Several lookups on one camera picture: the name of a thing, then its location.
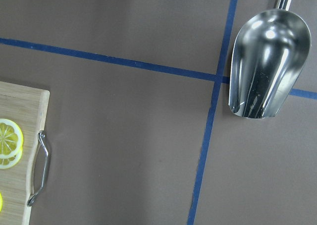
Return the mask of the metal scoop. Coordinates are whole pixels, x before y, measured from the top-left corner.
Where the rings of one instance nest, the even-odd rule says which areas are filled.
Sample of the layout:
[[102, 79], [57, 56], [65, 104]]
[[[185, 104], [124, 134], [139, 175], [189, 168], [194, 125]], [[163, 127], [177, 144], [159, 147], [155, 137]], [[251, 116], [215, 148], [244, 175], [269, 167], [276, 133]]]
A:
[[238, 32], [231, 58], [230, 110], [237, 116], [274, 117], [303, 70], [311, 48], [306, 22], [289, 10], [292, 0], [248, 20]]

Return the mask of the wooden cutting board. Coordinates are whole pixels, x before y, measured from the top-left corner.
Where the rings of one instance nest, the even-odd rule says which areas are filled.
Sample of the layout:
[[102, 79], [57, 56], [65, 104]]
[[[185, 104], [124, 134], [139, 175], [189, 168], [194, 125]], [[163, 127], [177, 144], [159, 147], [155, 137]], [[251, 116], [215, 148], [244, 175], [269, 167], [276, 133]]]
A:
[[29, 224], [31, 208], [48, 178], [44, 131], [50, 92], [0, 84], [0, 223]]

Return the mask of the upper yellow lemon slice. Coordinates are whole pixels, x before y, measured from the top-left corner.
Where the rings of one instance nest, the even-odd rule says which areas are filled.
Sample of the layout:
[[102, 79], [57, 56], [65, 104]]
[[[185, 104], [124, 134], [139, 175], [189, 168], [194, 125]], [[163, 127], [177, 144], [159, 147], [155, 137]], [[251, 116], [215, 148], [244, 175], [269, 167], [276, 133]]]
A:
[[19, 125], [6, 118], [0, 119], [0, 158], [16, 155], [23, 147], [23, 133]]

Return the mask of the yellow lemon slice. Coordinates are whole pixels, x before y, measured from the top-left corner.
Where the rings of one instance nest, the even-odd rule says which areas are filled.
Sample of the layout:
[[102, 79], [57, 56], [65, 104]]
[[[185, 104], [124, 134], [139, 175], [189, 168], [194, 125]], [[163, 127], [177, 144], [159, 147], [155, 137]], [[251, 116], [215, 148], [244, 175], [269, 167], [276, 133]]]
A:
[[19, 152], [14, 155], [13, 157], [7, 158], [7, 159], [1, 159], [0, 160], [0, 169], [9, 169], [20, 161], [23, 154], [23, 149], [20, 149]]
[[3, 207], [3, 198], [2, 198], [2, 194], [0, 193], [0, 212], [2, 211], [2, 207]]
[[16, 155], [23, 147], [23, 133], [19, 125], [6, 118], [0, 119], [0, 158]]

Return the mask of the lower yellow lemon slice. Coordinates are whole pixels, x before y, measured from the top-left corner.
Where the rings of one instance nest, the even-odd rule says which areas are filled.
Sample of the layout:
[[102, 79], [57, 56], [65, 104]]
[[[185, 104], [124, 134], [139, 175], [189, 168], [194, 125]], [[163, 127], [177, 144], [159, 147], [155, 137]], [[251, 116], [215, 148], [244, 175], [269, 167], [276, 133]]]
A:
[[0, 169], [9, 169], [20, 161], [23, 154], [23, 149], [20, 149], [19, 152], [14, 155], [13, 157], [7, 158], [7, 159], [1, 159], [0, 160]]

